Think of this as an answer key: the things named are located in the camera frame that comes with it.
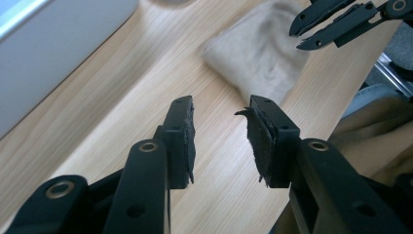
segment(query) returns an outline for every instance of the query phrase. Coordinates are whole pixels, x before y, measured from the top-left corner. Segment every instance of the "black plastic part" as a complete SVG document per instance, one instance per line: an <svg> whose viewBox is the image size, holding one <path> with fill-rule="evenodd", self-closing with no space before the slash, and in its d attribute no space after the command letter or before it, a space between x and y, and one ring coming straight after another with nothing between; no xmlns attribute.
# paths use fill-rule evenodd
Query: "black plastic part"
<svg viewBox="0 0 413 234"><path fill-rule="evenodd" d="M410 27L413 28L413 19L405 20L404 22L407 23L407 25L409 25Z"/></svg>
<svg viewBox="0 0 413 234"><path fill-rule="evenodd" d="M73 187L64 185L67 182ZM63 175L46 181L23 204L6 233L59 233L70 229L71 218L87 191L86 180L78 175Z"/></svg>
<svg viewBox="0 0 413 234"><path fill-rule="evenodd" d="M302 140L297 163L319 207L313 233L410 233L332 144Z"/></svg>
<svg viewBox="0 0 413 234"><path fill-rule="evenodd" d="M313 194L291 187L289 190L289 203L294 210L295 220L300 233L313 233L319 213L319 207Z"/></svg>
<svg viewBox="0 0 413 234"><path fill-rule="evenodd" d="M389 20L413 20L413 1L389 0L385 11Z"/></svg>
<svg viewBox="0 0 413 234"><path fill-rule="evenodd" d="M97 203L107 197L113 196L115 194L116 188L118 187L119 180L122 176L122 171L119 170L107 177L98 180L97 182L89 186L89 197L94 202Z"/></svg>
<svg viewBox="0 0 413 234"><path fill-rule="evenodd" d="M382 23L382 22L384 22L384 21L386 21L386 20L389 20L389 19L383 18L382 12L383 12L383 10L385 9L385 7L386 7L386 4L383 4L383 5L381 5L380 7L376 8L376 11L381 13L381 14L380 14L380 15L381 15L381 18L380 18L380 19L378 19L378 20L376 20L376 21L374 21L374 22L369 22L368 20L366 20L365 22L359 24L357 27L355 27L355 28L347 31L347 33L343 34L342 36L337 37L337 38L334 40L335 45L336 45L338 48L340 48L340 47L346 45L347 43L353 41L354 39L358 38L358 36L360 36L360 35L363 34L364 32L370 30L371 28L379 25L380 23ZM351 18L350 18L350 19L346 19L346 20L347 20L347 21L353 21L353 20L354 20L353 17L354 17L354 16L351 15Z"/></svg>
<svg viewBox="0 0 413 234"><path fill-rule="evenodd" d="M336 42L336 44L341 46L343 43L340 43L339 38L350 36L354 39L355 37L350 33L350 31L355 30L361 25L365 25L378 13L379 11L372 2L367 2L366 4L355 4L326 28L305 39L297 48L311 51L325 47L332 42Z"/></svg>
<svg viewBox="0 0 413 234"><path fill-rule="evenodd" d="M168 155L160 140L131 148L103 233L169 233Z"/></svg>
<svg viewBox="0 0 413 234"><path fill-rule="evenodd" d="M294 19L289 29L290 36L301 36L319 23L330 18L334 13L344 9L356 0L318 0L302 11Z"/></svg>
<svg viewBox="0 0 413 234"><path fill-rule="evenodd" d="M158 128L156 128L156 132L155 132L153 138L158 139L158 140L162 140L162 125L160 125L160 126L158 126Z"/></svg>
<svg viewBox="0 0 413 234"><path fill-rule="evenodd" d="M251 96L249 107L236 115L247 119L247 137L261 177L271 188L287 188L289 164L300 140L298 127L272 100L259 96Z"/></svg>
<svg viewBox="0 0 413 234"><path fill-rule="evenodd" d="M192 97L181 97L172 102L162 126L161 139L169 155L169 188L184 189L189 179L194 182L195 128Z"/></svg>
<svg viewBox="0 0 413 234"><path fill-rule="evenodd" d="M413 231L413 174L399 175L393 187L396 199L394 210L406 226Z"/></svg>

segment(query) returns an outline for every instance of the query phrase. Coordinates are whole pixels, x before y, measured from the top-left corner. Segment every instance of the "wooden surface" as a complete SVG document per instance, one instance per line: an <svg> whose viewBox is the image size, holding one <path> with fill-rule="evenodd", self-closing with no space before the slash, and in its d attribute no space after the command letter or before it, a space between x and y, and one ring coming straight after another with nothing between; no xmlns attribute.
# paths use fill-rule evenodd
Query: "wooden surface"
<svg viewBox="0 0 413 234"><path fill-rule="evenodd" d="M172 8L140 1L114 35L1 139L1 230L48 178L82 175L92 183L122 168L131 146L163 123L170 103L192 95L195 184L171 192L172 233L267 233L287 191L258 183L246 120L234 116L246 103L199 57L209 38L259 2L198 0ZM311 54L282 105L302 137L328 138L395 26L388 22L341 49Z"/></svg>

